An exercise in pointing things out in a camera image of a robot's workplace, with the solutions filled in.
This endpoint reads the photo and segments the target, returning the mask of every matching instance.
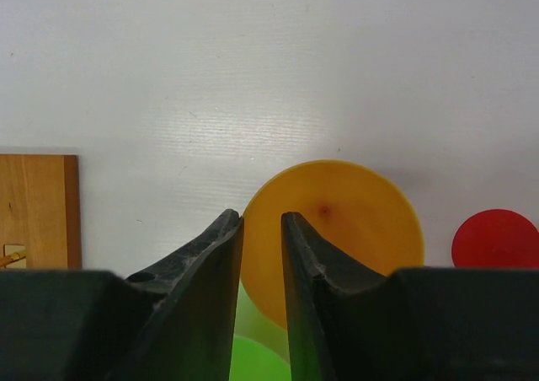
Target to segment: white wall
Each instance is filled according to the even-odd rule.
[[[86,267],[126,275],[297,162],[400,185],[427,263],[539,222],[538,0],[0,0],[0,151],[81,156]]]

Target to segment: small hole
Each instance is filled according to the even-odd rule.
[[[319,213],[321,217],[327,217],[330,214],[329,207],[328,206],[321,207],[319,210]]]
[[[128,282],[149,282],[153,280],[155,275],[146,271],[139,271],[138,273],[131,274],[127,277]]]

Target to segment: orange disc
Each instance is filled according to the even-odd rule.
[[[338,160],[289,168],[266,183],[243,214],[243,285],[260,311],[284,328],[280,217],[285,212],[300,212],[325,239],[383,275],[423,265],[419,221],[389,180]]]

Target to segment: wooden block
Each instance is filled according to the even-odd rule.
[[[0,155],[0,247],[23,245],[28,268],[80,268],[78,162]]]

